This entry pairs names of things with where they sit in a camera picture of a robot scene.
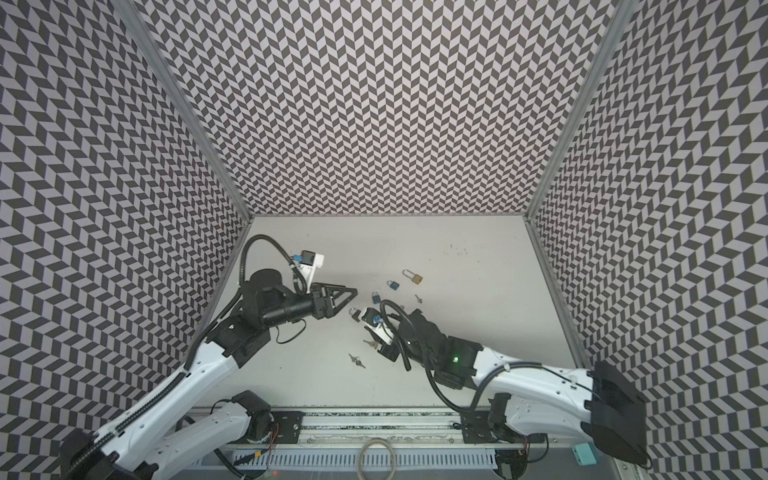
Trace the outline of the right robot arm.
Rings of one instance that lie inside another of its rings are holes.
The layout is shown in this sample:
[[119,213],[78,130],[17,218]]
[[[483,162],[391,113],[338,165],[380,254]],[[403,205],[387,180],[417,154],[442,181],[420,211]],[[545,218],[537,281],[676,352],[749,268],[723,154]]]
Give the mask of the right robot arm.
[[418,365],[441,402],[457,412],[468,442],[588,441],[649,467],[645,395],[616,367],[560,368],[504,355],[443,334],[419,309],[402,316],[367,309],[366,329],[385,358]]

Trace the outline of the brass long-shackle padlock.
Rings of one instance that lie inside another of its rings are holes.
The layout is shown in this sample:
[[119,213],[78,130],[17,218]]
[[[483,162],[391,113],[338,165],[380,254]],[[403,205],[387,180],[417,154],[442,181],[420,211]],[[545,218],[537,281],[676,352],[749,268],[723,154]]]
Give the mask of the brass long-shackle padlock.
[[423,277],[420,274],[417,274],[411,270],[403,269],[402,274],[412,281],[414,284],[420,284],[423,281]]

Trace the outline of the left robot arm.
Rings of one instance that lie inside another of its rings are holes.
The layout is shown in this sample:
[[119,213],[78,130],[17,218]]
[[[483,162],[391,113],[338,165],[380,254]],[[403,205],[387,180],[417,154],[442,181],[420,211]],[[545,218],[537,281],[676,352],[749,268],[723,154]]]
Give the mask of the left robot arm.
[[332,318],[356,297],[354,288],[315,283],[292,291],[275,269],[240,285],[238,312],[207,329],[184,364],[153,391],[96,432],[77,429],[60,447],[64,479],[169,479],[213,450],[265,424],[269,405],[251,391],[221,412],[178,432],[172,427],[223,380],[247,364],[270,331],[307,317]]

